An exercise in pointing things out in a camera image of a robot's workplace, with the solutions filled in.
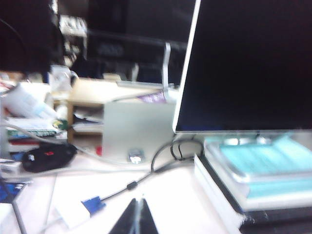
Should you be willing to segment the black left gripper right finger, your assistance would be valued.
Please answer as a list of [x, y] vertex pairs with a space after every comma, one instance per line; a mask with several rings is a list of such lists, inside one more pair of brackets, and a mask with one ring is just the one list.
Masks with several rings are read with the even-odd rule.
[[158, 230], [149, 209], [148, 203], [144, 198], [140, 201], [140, 233], [158, 234]]

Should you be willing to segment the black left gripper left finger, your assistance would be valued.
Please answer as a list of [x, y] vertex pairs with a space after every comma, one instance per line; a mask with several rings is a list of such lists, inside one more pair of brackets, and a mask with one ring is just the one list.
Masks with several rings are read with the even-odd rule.
[[133, 198], [109, 231], [109, 234], [135, 234], [136, 208], [137, 200]]

